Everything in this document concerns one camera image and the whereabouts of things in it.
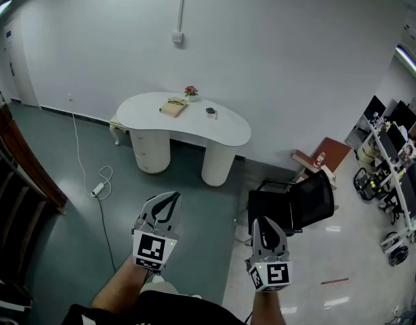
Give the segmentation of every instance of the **black office chair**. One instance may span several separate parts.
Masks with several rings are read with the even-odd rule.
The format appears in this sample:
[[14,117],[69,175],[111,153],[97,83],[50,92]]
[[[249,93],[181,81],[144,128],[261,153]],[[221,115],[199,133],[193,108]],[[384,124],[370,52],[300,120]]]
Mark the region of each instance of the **black office chair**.
[[[263,192],[268,183],[291,185],[286,194]],[[330,181],[324,171],[319,171],[299,182],[265,180],[256,190],[249,192],[249,235],[252,223],[265,215],[279,225],[287,236],[303,232],[303,228],[331,217],[335,203]]]

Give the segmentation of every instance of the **baseboard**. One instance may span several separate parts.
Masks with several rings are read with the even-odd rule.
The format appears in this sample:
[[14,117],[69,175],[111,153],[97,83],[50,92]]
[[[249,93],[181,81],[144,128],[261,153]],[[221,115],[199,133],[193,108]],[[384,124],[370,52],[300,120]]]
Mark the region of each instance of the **baseboard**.
[[[15,101],[15,102],[18,102],[18,103],[21,104],[21,101],[19,99],[13,99],[11,97],[11,100],[12,101]],[[41,106],[41,109],[44,110],[44,111],[49,111],[49,112],[61,114],[62,116],[72,117],[72,113],[71,112],[63,111],[63,110],[58,110],[57,108],[52,108],[52,107],[48,107],[48,106]],[[77,119],[79,119],[79,120],[81,120],[81,121],[95,123],[95,124],[103,125],[105,127],[108,127],[110,125],[110,123],[108,121],[103,121],[101,119],[93,118],[91,116],[83,116],[82,114],[74,113],[74,117],[77,118]],[[174,144],[177,144],[177,145],[187,146],[187,147],[193,148],[195,150],[200,150],[200,151],[204,151],[205,150],[205,147],[203,147],[203,146],[198,146],[196,144],[190,144],[188,142],[179,141],[177,139],[171,139],[171,142],[174,143]],[[245,158],[245,156],[236,155],[235,156],[235,160],[245,161],[246,158]]]

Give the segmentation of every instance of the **chair backrest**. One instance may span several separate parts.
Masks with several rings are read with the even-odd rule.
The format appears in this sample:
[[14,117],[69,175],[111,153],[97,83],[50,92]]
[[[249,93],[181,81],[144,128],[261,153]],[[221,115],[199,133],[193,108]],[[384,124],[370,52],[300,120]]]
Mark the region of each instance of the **chair backrest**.
[[335,212],[333,191],[323,170],[291,186],[289,196],[294,229],[331,217]]

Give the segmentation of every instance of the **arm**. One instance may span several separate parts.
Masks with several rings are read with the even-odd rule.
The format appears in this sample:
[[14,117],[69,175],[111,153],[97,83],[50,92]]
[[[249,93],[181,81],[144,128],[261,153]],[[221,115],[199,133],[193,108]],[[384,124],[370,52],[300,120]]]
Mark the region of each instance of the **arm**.
[[286,325],[276,291],[257,292],[253,300],[251,325]]
[[138,300],[147,272],[143,267],[134,265],[130,255],[95,296],[91,308],[104,309],[120,316],[130,312]]

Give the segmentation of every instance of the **desk leg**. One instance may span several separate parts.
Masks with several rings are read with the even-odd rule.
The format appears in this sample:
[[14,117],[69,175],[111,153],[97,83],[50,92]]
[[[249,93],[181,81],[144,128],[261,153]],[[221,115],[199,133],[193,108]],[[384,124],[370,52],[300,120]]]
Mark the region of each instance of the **desk leg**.
[[203,159],[202,179],[209,186],[221,186],[228,177],[238,147],[228,147],[208,140]]
[[168,131],[130,129],[129,134],[139,169],[146,173],[160,173],[169,166]]

